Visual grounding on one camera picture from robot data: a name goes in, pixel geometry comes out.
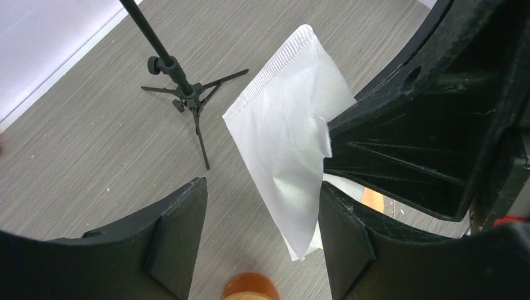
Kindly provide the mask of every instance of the tripod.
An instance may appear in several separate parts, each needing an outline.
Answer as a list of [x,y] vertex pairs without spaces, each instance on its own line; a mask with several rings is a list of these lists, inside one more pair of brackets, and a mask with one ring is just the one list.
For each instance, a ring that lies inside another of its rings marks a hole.
[[[158,57],[151,56],[147,60],[147,70],[153,75],[158,75],[160,72],[168,75],[174,83],[177,84],[176,89],[161,89],[158,87],[142,86],[141,88],[145,91],[152,91],[157,93],[172,94],[177,98],[173,100],[173,106],[180,112],[183,113],[185,108],[188,108],[193,114],[193,120],[195,121],[195,133],[199,137],[199,143],[201,144],[202,156],[206,169],[210,170],[210,164],[208,163],[208,157],[206,156],[206,150],[204,148],[203,136],[199,128],[199,116],[204,108],[204,105],[210,100],[215,92],[221,87],[221,85],[229,80],[237,78],[239,76],[248,73],[248,69],[234,73],[232,75],[223,77],[221,79],[212,81],[205,85],[200,83],[190,84],[186,80],[186,74],[182,67],[174,56],[170,56],[166,51],[162,42],[158,39],[153,29],[149,25],[148,21],[138,8],[138,5],[134,0],[119,0],[125,10],[129,13],[132,20],[136,23],[138,28],[142,31],[146,39],[149,41],[153,49],[158,54]],[[210,93],[202,100],[199,100],[200,95],[207,89],[213,88]]]

